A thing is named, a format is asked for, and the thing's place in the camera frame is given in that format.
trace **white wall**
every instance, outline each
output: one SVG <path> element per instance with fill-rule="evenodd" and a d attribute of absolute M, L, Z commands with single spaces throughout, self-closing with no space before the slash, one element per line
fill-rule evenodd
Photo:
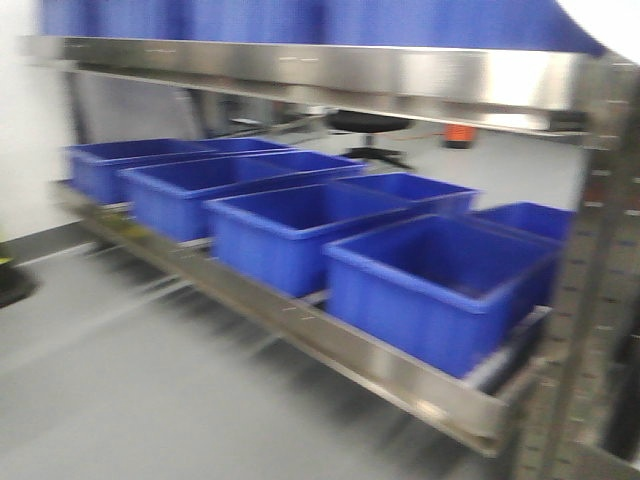
<path fill-rule="evenodd" d="M 30 66 L 19 36 L 36 31 L 36 0 L 0 0 L 0 232 L 12 239 L 73 219 L 48 182 L 64 176 L 59 148 L 72 143 L 60 74 Z"/>

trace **stainless steel shelf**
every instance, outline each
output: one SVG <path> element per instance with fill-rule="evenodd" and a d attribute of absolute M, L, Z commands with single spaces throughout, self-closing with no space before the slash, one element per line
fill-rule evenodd
<path fill-rule="evenodd" d="M 537 362 L 498 368 L 489 378 L 489 359 L 480 376 L 482 383 L 494 383 L 494 393 L 483 393 L 471 382 L 450 377 L 304 300 L 284 297 L 236 274 L 202 252 L 201 243 L 176 244 L 129 220 L 121 205 L 99 207 L 64 182 L 54 187 L 61 206 L 79 215 L 93 233 L 181 275 L 205 294 L 257 320 L 310 356 L 479 453 L 496 456 L 517 429 L 536 378 Z M 545 314 L 543 310 L 533 316 Z"/>
<path fill-rule="evenodd" d="M 587 55 L 506 50 L 33 36 L 25 51 L 72 71 L 550 136 L 582 128 L 597 70 Z"/>
<path fill-rule="evenodd" d="M 579 444 L 576 464 L 580 480 L 640 480 L 640 470 L 598 447 Z"/>

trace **stool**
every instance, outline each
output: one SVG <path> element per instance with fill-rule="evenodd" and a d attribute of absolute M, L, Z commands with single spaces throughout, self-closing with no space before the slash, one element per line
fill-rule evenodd
<path fill-rule="evenodd" d="M 327 117 L 329 127 L 346 132 L 365 133 L 364 147 L 351 148 L 344 154 L 347 158 L 362 160 L 379 160 L 406 170 L 412 167 L 403 163 L 403 152 L 397 150 L 385 150 L 374 146 L 375 133 L 394 132 L 409 128 L 413 122 L 406 118 L 386 117 L 384 115 L 372 115 L 369 113 L 338 110 Z"/>

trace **blue plastic bin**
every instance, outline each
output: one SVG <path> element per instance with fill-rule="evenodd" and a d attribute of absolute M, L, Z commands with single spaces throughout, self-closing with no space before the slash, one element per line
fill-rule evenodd
<path fill-rule="evenodd" d="M 207 202 L 207 208 L 222 263 L 300 297 L 325 288 L 325 243 L 406 217 L 404 204 L 327 184 Z"/>
<path fill-rule="evenodd" d="M 98 0 L 100 36 L 185 39 L 189 1 Z"/>
<path fill-rule="evenodd" d="M 222 157 L 122 172 L 136 219 L 177 241 L 213 234 L 203 202 L 234 195 L 322 183 L 361 172 L 360 162 L 315 152 Z"/>
<path fill-rule="evenodd" d="M 95 9 L 95 0 L 40 0 L 40 31 L 43 35 L 94 36 Z"/>
<path fill-rule="evenodd" d="M 190 38 L 321 43 L 323 0 L 192 0 Z"/>
<path fill-rule="evenodd" d="M 330 44 L 603 52 L 556 0 L 326 1 Z"/>
<path fill-rule="evenodd" d="M 549 245 L 439 216 L 325 252 L 329 313 L 458 378 L 543 300 L 556 255 Z"/>
<path fill-rule="evenodd" d="M 328 44 L 443 45 L 443 0 L 326 0 L 325 8 Z"/>
<path fill-rule="evenodd" d="M 487 226 L 537 240 L 562 244 L 569 235 L 573 212 L 537 203 L 518 202 L 472 213 Z"/>
<path fill-rule="evenodd" d="M 198 140 L 195 142 L 199 147 L 207 150 L 215 150 L 220 155 L 233 155 L 246 152 L 274 152 L 277 150 L 294 150 L 290 145 L 264 140 L 262 138 L 213 138 L 209 140 Z"/>
<path fill-rule="evenodd" d="M 170 138 L 76 145 L 66 154 L 71 184 L 105 205 L 126 200 L 117 175 L 122 169 L 215 156 L 206 146 Z"/>
<path fill-rule="evenodd" d="M 409 173 L 386 173 L 344 178 L 337 182 L 358 189 L 367 189 L 391 195 L 408 202 L 417 214 L 437 213 L 458 215 L 467 213 L 477 190 L 439 182 Z"/>

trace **gray floor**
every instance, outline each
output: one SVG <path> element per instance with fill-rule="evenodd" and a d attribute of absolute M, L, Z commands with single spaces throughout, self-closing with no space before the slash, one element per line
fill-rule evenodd
<path fill-rule="evenodd" d="M 120 249 L 0 310 L 3 479 L 496 479 L 470 453 Z"/>

